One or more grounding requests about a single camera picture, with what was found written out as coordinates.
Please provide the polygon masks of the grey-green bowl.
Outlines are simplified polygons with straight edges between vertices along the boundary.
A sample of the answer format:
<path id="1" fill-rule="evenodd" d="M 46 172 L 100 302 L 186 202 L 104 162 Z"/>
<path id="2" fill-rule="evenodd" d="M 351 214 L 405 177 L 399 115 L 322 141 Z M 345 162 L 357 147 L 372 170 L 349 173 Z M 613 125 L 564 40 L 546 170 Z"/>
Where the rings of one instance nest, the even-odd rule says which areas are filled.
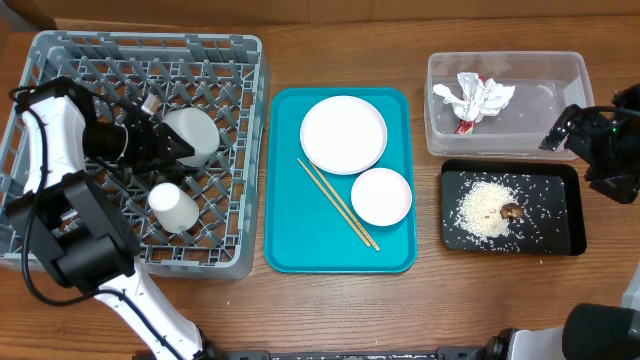
<path id="1" fill-rule="evenodd" d="M 185 108 L 167 113 L 163 119 L 183 140 L 194 148 L 194 154 L 179 158 L 178 161 L 189 167 L 205 165 L 220 146 L 219 131 L 204 111 L 198 108 Z"/>

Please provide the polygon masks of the white cup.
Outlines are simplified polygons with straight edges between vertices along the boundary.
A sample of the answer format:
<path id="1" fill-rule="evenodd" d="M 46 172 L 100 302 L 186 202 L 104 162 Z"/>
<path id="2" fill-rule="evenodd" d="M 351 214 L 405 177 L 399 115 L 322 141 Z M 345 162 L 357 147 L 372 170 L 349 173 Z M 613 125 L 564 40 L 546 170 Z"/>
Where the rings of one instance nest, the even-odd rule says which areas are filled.
<path id="1" fill-rule="evenodd" d="M 189 230 L 199 219 L 198 204 L 173 183 L 153 187 L 148 202 L 160 225 L 170 233 Z"/>

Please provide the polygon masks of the brown food scrap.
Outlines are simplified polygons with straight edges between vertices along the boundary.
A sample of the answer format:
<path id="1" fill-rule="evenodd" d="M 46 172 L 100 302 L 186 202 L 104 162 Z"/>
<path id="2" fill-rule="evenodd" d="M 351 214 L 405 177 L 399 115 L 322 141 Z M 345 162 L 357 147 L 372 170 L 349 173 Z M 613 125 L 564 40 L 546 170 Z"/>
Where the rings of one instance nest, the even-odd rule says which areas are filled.
<path id="1" fill-rule="evenodd" d="M 506 220 L 520 219 L 524 215 L 524 209 L 517 203 L 507 203 L 500 209 L 500 215 Z"/>

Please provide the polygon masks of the white napkin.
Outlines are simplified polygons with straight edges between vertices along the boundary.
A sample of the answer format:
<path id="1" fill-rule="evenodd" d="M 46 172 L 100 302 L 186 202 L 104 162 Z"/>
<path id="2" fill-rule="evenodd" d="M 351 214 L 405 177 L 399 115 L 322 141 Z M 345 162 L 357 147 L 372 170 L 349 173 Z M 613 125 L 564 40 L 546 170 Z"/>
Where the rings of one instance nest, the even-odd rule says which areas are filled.
<path id="1" fill-rule="evenodd" d="M 457 81 L 462 90 L 461 98 L 443 84 L 434 85 L 433 92 L 443 98 L 444 104 L 452 106 L 458 119 L 466 122 L 478 123 L 484 117 L 497 116 L 508 106 L 516 89 L 497 83 L 493 78 L 483 80 L 472 72 L 458 73 Z"/>

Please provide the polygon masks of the red sauce packet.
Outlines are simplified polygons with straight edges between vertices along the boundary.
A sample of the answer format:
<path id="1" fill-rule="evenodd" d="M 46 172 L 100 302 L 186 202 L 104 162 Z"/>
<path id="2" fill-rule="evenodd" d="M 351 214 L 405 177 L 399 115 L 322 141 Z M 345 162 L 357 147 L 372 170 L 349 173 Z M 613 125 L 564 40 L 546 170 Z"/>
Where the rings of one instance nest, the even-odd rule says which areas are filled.
<path id="1" fill-rule="evenodd" d="M 485 78 L 477 73 L 464 72 L 458 74 L 458 82 L 462 89 L 462 100 L 456 105 L 454 113 L 460 119 L 456 128 L 457 134 L 470 134 L 481 117 L 480 107 L 485 100 Z"/>

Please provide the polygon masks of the pile of rice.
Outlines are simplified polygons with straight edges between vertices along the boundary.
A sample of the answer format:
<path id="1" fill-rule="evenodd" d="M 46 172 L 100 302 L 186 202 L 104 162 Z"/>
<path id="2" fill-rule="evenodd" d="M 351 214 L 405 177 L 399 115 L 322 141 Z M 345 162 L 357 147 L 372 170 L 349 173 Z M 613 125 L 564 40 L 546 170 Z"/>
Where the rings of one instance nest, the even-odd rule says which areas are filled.
<path id="1" fill-rule="evenodd" d="M 441 176 L 443 243 L 449 249 L 567 255 L 564 182 L 558 176 L 446 171 Z M 500 209 L 517 203 L 520 219 Z"/>

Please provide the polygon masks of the pink small bowl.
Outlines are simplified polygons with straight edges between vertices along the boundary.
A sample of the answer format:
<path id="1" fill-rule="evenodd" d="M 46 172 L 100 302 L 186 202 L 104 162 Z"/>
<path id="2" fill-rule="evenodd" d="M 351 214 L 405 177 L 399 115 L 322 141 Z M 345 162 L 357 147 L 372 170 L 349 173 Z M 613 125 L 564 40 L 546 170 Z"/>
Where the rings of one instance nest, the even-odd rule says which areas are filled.
<path id="1" fill-rule="evenodd" d="M 353 183 L 350 200 L 366 223 L 386 227 L 403 220 L 412 205 L 412 190 L 405 178 L 388 168 L 373 168 Z"/>

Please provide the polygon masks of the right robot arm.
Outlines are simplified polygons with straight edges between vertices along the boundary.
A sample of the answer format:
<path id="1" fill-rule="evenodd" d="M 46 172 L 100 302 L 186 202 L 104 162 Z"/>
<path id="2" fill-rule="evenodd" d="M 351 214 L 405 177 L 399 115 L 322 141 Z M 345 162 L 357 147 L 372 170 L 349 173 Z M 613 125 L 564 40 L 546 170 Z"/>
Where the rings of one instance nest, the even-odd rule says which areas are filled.
<path id="1" fill-rule="evenodd" d="M 598 193 L 630 204 L 639 195 L 639 86 L 617 91 L 610 106 L 568 106 L 540 144 L 561 142 L 588 164 L 585 180 Z M 562 327 L 509 328 L 492 337 L 472 359 L 637 359 L 639 311 L 583 303 Z"/>

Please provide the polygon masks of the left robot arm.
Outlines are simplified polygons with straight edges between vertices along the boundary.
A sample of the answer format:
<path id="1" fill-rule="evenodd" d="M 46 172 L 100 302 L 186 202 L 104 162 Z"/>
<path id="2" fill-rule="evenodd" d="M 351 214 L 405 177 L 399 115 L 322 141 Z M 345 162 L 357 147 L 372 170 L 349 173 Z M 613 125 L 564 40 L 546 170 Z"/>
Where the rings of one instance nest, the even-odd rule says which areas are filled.
<path id="1" fill-rule="evenodd" d="M 66 76 L 14 88 L 9 96 L 27 127 L 29 170 L 22 195 L 5 214 L 22 241 L 21 273 L 30 293 L 54 307 L 103 303 L 154 359 L 217 358 L 202 330 L 154 283 L 133 226 L 86 170 L 93 160 L 121 177 L 194 154 L 159 122 L 159 98 L 110 99 Z"/>

